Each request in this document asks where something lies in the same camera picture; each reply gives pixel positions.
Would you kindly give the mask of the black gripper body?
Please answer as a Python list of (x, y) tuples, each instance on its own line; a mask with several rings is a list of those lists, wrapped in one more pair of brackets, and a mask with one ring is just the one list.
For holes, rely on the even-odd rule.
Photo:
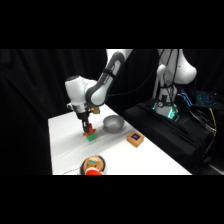
[(77, 114), (77, 118), (82, 121), (82, 125), (84, 127), (89, 125), (89, 115), (90, 115), (90, 111), (85, 111), (83, 113)]

